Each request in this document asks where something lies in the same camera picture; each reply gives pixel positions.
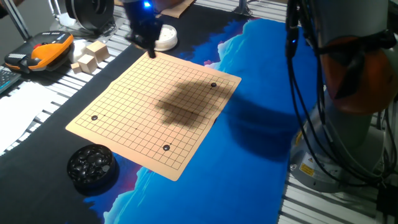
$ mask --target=metal pole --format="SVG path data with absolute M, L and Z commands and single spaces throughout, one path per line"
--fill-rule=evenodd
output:
M 234 9 L 233 12 L 245 16 L 251 16 L 252 12 L 248 8 L 248 0 L 239 0 L 239 6 L 236 9 Z
M 5 7 L 5 9 L 8 12 L 8 15 L 10 16 L 11 20 L 15 24 L 15 27 L 19 31 L 20 35 L 24 39 L 24 41 L 29 40 L 32 38 L 32 36 L 29 34 L 29 31 L 27 30 L 26 24 L 19 13 L 17 6 L 14 4 L 12 0 L 0 0 L 2 5 Z

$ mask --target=orange part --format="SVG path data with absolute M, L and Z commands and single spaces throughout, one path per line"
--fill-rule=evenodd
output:
M 60 54 L 62 54 L 62 52 L 64 52 L 72 44 L 72 42 L 73 36 L 71 35 L 62 44 L 46 44 L 37 47 L 33 50 L 31 58 L 39 58 L 41 59 L 41 61 L 35 66 L 30 66 L 29 69 L 35 70 L 47 66 L 49 63 L 54 61 Z
M 356 37 L 344 37 L 329 45 L 349 42 Z M 334 105 L 342 112 L 366 115 L 387 108 L 398 92 L 398 78 L 382 50 L 367 52 L 362 80 L 358 91 L 345 98 L 335 100 L 340 83 L 347 67 L 332 59 L 328 54 L 321 55 L 326 86 Z
M 18 67 L 18 66 L 13 66 L 13 65 L 10 65 L 10 64 L 7 64 L 7 63 L 6 63 L 6 65 L 7 65 L 9 68 L 14 69 L 14 70 L 20 70 L 20 69 L 21 69 L 21 68 Z

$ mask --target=black mat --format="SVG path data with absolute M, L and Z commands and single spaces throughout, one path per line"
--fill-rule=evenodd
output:
M 189 56 L 210 33 L 224 32 L 230 21 L 247 19 L 201 6 L 191 6 L 180 19 L 161 18 L 178 30 L 177 48 L 166 52 L 177 57 Z M 0 223 L 100 222 L 66 172 L 69 157 L 90 142 L 66 131 L 65 126 L 142 54 L 127 48 L 28 139 L 0 157 Z

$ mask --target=yellow sticker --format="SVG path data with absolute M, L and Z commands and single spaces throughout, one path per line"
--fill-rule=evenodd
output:
M 301 164 L 300 170 L 303 171 L 304 173 L 310 175 L 311 177 L 313 176 L 313 169 L 311 169 L 311 167 L 305 165 L 304 163 Z
M 297 137 L 296 137 L 296 146 L 299 145 L 299 142 L 300 142 L 302 136 L 303 136 L 303 133 L 301 131 L 299 131 L 297 133 Z
M 307 152 L 304 155 L 303 161 L 300 166 L 300 170 L 313 177 L 313 173 L 315 170 L 315 163 L 313 161 L 313 157 Z

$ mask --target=orange device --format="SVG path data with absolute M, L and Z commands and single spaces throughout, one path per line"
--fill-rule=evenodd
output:
M 68 32 L 48 31 L 28 39 L 4 58 L 13 70 L 54 70 L 63 64 L 72 49 L 73 36 Z

